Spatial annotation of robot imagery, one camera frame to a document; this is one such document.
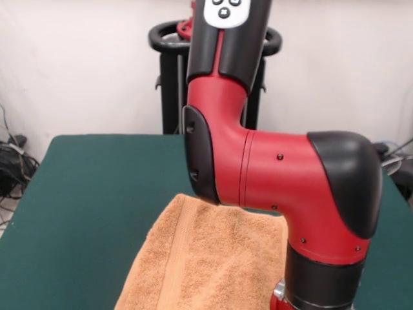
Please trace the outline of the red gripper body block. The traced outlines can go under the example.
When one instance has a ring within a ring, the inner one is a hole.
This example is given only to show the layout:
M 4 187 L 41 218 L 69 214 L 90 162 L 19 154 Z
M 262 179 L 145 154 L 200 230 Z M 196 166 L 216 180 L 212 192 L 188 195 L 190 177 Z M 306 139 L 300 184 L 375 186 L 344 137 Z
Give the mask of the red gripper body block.
M 281 279 L 275 286 L 270 299 L 270 310 L 296 310 L 297 307 L 290 300 L 290 292 L 286 282 Z

